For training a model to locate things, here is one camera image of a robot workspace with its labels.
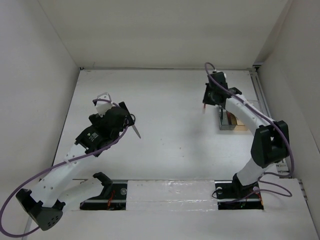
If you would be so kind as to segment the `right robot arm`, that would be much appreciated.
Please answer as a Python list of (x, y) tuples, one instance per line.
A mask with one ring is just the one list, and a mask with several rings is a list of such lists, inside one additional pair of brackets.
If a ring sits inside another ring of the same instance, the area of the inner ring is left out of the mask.
[(203, 104), (221, 107), (235, 115), (253, 135), (250, 159), (234, 174), (228, 188), (234, 198), (249, 197), (258, 193), (257, 183), (270, 174), (267, 170), (271, 165), (293, 157), (289, 127), (285, 121), (276, 121), (259, 111), (236, 87), (229, 88), (224, 72), (214, 70), (207, 77)]

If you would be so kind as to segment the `red pen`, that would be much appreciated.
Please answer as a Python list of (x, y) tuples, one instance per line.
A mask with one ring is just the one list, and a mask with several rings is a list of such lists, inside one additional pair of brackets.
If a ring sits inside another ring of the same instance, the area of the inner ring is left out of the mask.
[(206, 113), (206, 109), (207, 109), (207, 104), (203, 103), (203, 110), (202, 113), (205, 114)]

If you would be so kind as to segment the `black handled scissors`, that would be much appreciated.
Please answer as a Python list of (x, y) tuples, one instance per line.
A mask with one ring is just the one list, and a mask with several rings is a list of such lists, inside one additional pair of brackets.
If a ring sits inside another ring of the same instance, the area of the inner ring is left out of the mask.
[(132, 129), (134, 130), (134, 132), (136, 133), (136, 135), (138, 136), (139, 139), (141, 139), (141, 135), (136, 127), (136, 117), (134, 114), (130, 113), (127, 117), (126, 117), (126, 120), (127, 120), (127, 125), (129, 127), (132, 127)]

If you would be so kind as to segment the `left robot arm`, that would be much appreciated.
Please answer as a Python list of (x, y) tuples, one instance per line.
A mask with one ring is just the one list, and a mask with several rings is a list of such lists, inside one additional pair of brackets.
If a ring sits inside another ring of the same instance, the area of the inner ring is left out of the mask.
[(107, 198), (113, 182), (102, 172), (79, 186), (66, 189), (76, 175), (96, 161), (99, 155), (115, 145), (127, 130), (135, 124), (124, 102), (111, 103), (95, 99), (97, 113), (89, 116), (91, 125), (76, 138), (64, 161), (53, 166), (48, 174), (31, 189), (21, 188), (15, 195), (22, 208), (42, 231), (51, 229), (72, 205), (97, 196)]

